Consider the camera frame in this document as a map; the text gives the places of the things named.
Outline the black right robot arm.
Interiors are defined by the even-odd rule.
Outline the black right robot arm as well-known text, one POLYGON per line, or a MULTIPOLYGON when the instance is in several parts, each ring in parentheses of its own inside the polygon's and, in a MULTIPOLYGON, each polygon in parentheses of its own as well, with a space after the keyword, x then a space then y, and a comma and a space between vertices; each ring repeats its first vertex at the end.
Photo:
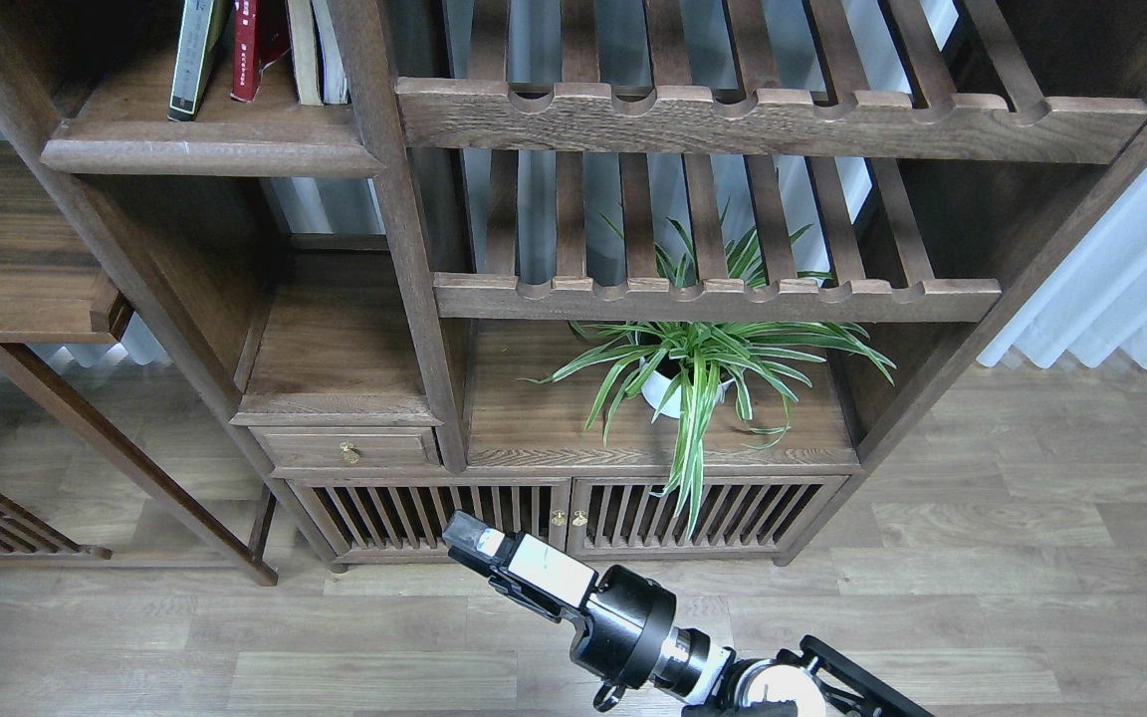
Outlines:
POLYGON ((924 709, 814 636, 798 650, 741 658, 674 621, 677 598, 624 566, 604 572, 524 533, 505 533, 457 512, 443 531, 450 558, 498 594, 576 626, 571 661, 596 676, 596 711, 651 684, 687 716, 921 716, 924 709))

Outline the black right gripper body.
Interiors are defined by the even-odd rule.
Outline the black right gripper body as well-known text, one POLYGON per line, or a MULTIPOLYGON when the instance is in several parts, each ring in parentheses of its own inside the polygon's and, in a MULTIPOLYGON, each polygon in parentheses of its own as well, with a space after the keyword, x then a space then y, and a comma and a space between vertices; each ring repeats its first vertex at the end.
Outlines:
POLYGON ((570 658, 602 681, 592 699, 596 711, 609 711, 645 681, 688 706, 713 695, 710 636, 674 626, 674 594, 660 583, 623 566, 598 575, 582 563, 496 566, 490 582, 551 621, 574 622, 570 658))

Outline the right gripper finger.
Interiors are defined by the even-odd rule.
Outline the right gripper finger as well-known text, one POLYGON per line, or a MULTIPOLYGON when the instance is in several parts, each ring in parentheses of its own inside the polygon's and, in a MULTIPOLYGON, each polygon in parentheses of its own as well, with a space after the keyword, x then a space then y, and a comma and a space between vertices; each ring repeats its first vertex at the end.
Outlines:
POLYGON ((596 571, 546 541, 505 533, 463 511, 452 514, 443 540, 448 558, 486 577, 498 594, 553 622, 585 617, 596 571))

